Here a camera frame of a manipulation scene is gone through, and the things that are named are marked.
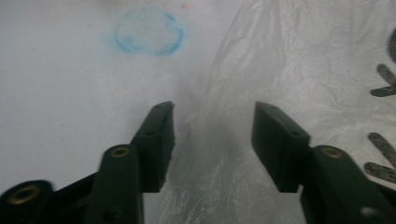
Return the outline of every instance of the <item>white surface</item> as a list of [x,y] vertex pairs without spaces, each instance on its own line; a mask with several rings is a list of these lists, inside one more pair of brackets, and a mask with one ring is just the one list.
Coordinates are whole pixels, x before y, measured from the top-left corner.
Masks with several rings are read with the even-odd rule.
[[[396,72],[396,3],[239,2],[2,1],[0,190],[31,179],[58,189],[93,173],[167,100],[177,147],[162,193],[145,197],[147,223],[304,223],[298,195],[276,193],[251,149],[255,101],[282,108],[312,146],[389,166],[367,134],[396,145],[396,98],[370,95],[386,86],[379,63]],[[183,26],[173,54],[115,43],[123,16],[142,7]]]

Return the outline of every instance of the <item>blue marker drawing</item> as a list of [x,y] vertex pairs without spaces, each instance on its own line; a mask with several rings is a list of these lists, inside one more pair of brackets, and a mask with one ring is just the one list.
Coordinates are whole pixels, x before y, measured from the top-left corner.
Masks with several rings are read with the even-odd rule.
[[175,18],[155,8],[141,8],[125,15],[116,29],[116,42],[127,52],[169,55],[183,41],[184,32]]

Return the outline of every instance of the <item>wrinkled plastic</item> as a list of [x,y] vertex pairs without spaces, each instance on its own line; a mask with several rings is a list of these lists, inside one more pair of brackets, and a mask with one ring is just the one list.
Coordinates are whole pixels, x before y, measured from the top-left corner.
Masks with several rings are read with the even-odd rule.
[[[32,136],[33,132],[26,130],[40,126],[42,121],[45,128],[39,131],[44,130],[49,138],[62,140],[50,141],[53,147],[58,147],[51,152],[53,147],[47,146],[46,135],[41,140],[19,142],[2,137],[2,163],[6,160],[3,158],[14,163],[19,159],[12,156],[16,153],[11,152],[14,148],[24,153],[24,163],[29,163],[22,168],[9,162],[7,166],[0,164],[2,178],[12,177],[3,188],[24,180],[12,174],[21,176],[28,173],[28,168],[32,169],[31,174],[25,178],[52,179],[60,187],[87,175],[95,169],[101,151],[111,144],[128,142],[149,107],[165,100],[173,100],[177,105],[177,147],[162,192],[145,195],[147,223],[304,223],[299,195],[278,193],[251,148],[256,101],[282,108],[311,134],[311,146],[339,147],[360,167],[367,161],[391,167],[368,141],[367,134],[381,133],[396,145],[395,96],[377,98],[370,94],[370,90],[388,85],[375,70],[378,64],[384,63],[396,73],[396,64],[387,49],[389,37],[396,28],[396,3],[390,0],[246,0],[242,5],[237,1],[230,3],[227,13],[222,12],[227,10],[219,10],[228,3],[211,5],[207,1],[199,5],[200,10],[190,13],[168,6],[180,23],[190,25],[186,28],[183,49],[173,56],[127,58],[111,50],[97,50],[92,44],[90,51],[84,52],[87,57],[95,55],[95,59],[88,59],[85,69],[79,64],[82,68],[78,76],[59,79],[77,86],[82,80],[90,90],[71,87],[78,94],[70,94],[85,100],[66,98],[69,106],[62,107],[57,103],[63,99],[62,95],[44,100],[46,103],[33,98],[35,106],[29,107],[28,101],[22,101],[26,104],[6,110],[4,106],[15,103],[15,98],[20,99],[19,91],[10,88],[1,91],[9,95],[0,102],[3,107],[0,110],[5,114],[1,121],[6,124],[1,128],[3,136],[7,139],[15,135],[20,139]],[[110,20],[122,14],[120,5],[104,7],[103,1],[101,4],[103,8],[99,10]],[[97,18],[108,22],[103,17],[102,14]],[[3,36],[3,40],[10,43],[7,35]],[[56,47],[56,41],[50,43]],[[111,58],[98,56],[102,54],[110,54]],[[71,66],[65,64],[68,61],[60,60],[61,67]],[[2,73],[18,74],[15,72],[18,69],[6,63],[0,65]],[[39,88],[40,85],[35,85],[32,89],[38,91]],[[49,114],[51,118],[57,120],[60,115],[64,116],[69,125],[59,122],[51,126],[45,121],[46,117],[39,115],[39,119],[23,119],[18,123],[21,110],[40,113],[38,108],[50,109],[50,103],[60,106],[58,113]],[[83,131],[78,130],[81,122],[85,124]],[[30,128],[23,129],[29,132],[25,135],[19,133],[24,126]],[[30,152],[24,151],[29,145],[27,142],[35,146]],[[61,155],[64,161],[56,159]],[[48,162],[51,158],[58,162]],[[46,168],[33,168],[40,165]],[[5,171],[13,168],[17,171]],[[395,185],[372,179],[395,189]]]

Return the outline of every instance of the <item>brass screw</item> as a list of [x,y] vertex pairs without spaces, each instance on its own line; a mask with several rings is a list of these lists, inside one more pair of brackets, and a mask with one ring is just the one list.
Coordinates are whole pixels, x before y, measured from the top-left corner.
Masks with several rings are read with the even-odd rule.
[[21,204],[27,203],[35,198],[40,192],[40,188],[36,185],[25,186],[14,192],[9,198],[8,203]]
[[321,150],[326,156],[335,158],[335,159],[340,159],[343,158],[343,153],[335,148],[332,147],[325,147]]
[[114,148],[111,151],[111,156],[112,157],[124,157],[126,155],[128,155],[130,152],[130,149],[128,147],[118,147],[118,148]]

